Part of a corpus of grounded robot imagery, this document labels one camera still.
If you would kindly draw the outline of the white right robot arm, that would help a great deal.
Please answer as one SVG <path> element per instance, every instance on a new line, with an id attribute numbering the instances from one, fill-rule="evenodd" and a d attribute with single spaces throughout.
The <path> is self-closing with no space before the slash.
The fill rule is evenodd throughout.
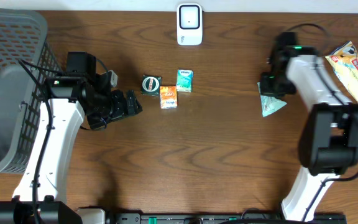
<path id="1" fill-rule="evenodd" d="M 308 110 L 298 141 L 301 167 L 281 213 L 291 222 L 310 222 L 333 183 L 358 178 L 358 104 L 334 84 L 314 47 L 298 45 L 295 32 L 276 36 L 268 64 L 260 94 L 280 99 L 298 93 Z"/>

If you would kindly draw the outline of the yellow snack bag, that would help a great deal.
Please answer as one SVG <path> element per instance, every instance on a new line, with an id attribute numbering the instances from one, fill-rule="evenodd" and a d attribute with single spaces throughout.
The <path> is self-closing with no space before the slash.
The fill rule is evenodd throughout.
<path id="1" fill-rule="evenodd" d="M 345 89 L 358 102 L 358 51 L 355 45 L 348 41 L 325 56 L 325 59 Z"/>

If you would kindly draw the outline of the green round logo box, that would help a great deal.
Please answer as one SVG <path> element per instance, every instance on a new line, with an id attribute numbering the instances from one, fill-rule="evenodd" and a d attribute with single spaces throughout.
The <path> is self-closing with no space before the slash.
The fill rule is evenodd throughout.
<path id="1" fill-rule="evenodd" d="M 162 84 L 161 77 L 143 75 L 141 93 L 143 95 L 159 96 L 161 84 Z"/>

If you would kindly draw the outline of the teal wet wipe packet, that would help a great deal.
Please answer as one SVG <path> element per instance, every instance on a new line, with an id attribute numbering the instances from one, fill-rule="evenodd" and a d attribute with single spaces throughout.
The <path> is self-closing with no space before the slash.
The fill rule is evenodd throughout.
<path id="1" fill-rule="evenodd" d="M 257 83 L 257 86 L 260 95 L 263 117 L 269 116 L 287 105 L 286 102 L 276 99 L 275 97 L 262 95 L 259 82 Z"/>

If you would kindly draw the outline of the teal tissue pack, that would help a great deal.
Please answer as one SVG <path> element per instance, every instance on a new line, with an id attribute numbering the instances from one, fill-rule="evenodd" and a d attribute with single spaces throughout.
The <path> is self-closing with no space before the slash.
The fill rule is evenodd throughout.
<path id="1" fill-rule="evenodd" d="M 194 73 L 192 70 L 178 70 L 177 71 L 177 91 L 192 92 L 192 81 Z"/>

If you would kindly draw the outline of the orange tissue pack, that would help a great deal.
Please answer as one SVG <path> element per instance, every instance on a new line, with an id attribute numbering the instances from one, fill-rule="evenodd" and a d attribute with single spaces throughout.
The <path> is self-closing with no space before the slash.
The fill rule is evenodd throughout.
<path id="1" fill-rule="evenodd" d="M 173 109 L 178 105 L 176 86 L 160 87 L 160 108 Z"/>

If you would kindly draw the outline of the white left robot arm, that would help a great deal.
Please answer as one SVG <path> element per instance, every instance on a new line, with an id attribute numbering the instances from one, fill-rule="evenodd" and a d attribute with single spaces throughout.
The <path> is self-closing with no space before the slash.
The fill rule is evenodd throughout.
<path id="1" fill-rule="evenodd" d="M 97 64 L 102 61 L 88 52 L 69 52 L 66 70 L 37 84 L 43 101 L 37 135 L 11 200 L 0 201 L 0 223 L 115 222 L 103 208 L 74 211 L 66 204 L 68 167 L 83 122 L 100 131 L 142 112 L 134 91 L 116 89 L 117 75 L 98 74 Z"/>

